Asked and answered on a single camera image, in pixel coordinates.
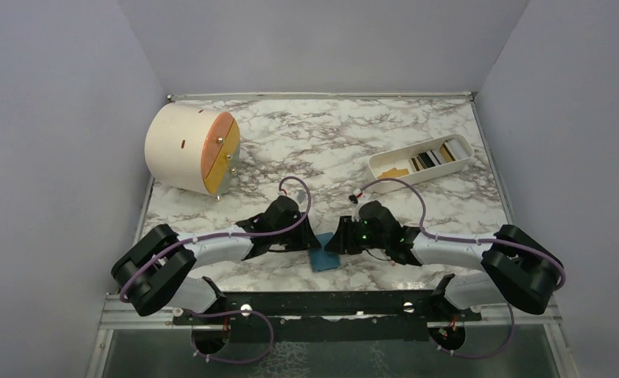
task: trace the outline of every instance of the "black wire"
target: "black wire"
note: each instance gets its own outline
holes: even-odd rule
[[[371,254],[369,250],[365,250],[365,252],[367,252],[370,256],[372,256],[373,258],[375,258],[375,259],[377,259],[379,261],[391,261],[391,260],[393,260],[392,258],[388,258],[388,260],[384,260],[383,258],[378,258],[377,256]]]

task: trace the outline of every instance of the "blue cloth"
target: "blue cloth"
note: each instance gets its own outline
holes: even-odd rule
[[[332,239],[332,232],[317,235],[321,248],[309,250],[309,263],[312,265],[314,272],[323,272],[325,270],[337,269],[339,267],[339,255],[332,252],[326,252],[324,248]]]

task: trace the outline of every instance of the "white tray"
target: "white tray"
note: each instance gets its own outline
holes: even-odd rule
[[[448,139],[456,139],[461,144],[468,157],[466,159],[456,160],[451,163],[437,165],[432,168],[423,169],[419,172],[414,172],[414,167],[410,161],[412,156],[416,156],[429,150],[436,150],[440,148],[442,143]],[[460,134],[450,134],[371,156],[368,160],[368,177],[370,181],[374,181],[378,176],[389,169],[409,169],[412,173],[399,177],[399,179],[411,184],[420,183],[460,171],[467,165],[467,163],[469,163],[469,159],[472,158],[472,156],[474,156],[474,149],[469,145],[467,139]],[[386,193],[401,187],[402,184],[394,182],[377,183],[372,186],[373,190],[377,193]]]

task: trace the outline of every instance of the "gray wall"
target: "gray wall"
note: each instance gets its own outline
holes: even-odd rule
[[[582,376],[619,377],[619,1],[531,0],[476,104]]]
[[[0,376],[86,372],[163,100],[114,0],[0,0]]]
[[[476,91],[527,0],[120,0],[168,93]]]

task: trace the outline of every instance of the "gray marble vein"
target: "gray marble vein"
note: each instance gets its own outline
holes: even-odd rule
[[[419,183],[428,204],[430,231],[494,232],[506,223],[484,144],[466,100],[254,100],[187,101],[228,111],[242,134],[241,165],[222,200],[154,183],[144,232],[161,223],[180,232],[225,228],[265,210],[287,175],[303,178],[312,192],[309,221],[316,234],[333,232],[340,215],[352,214],[347,196],[366,182],[367,158],[386,150],[459,133],[476,151],[461,172]],[[302,188],[289,182],[295,197]],[[374,194],[401,221],[418,222],[421,205],[407,190]],[[381,251],[373,254],[385,257]],[[378,261],[367,254],[341,256],[337,270],[315,273],[307,252],[264,254],[195,269],[224,291],[343,291],[433,288],[448,272]]]

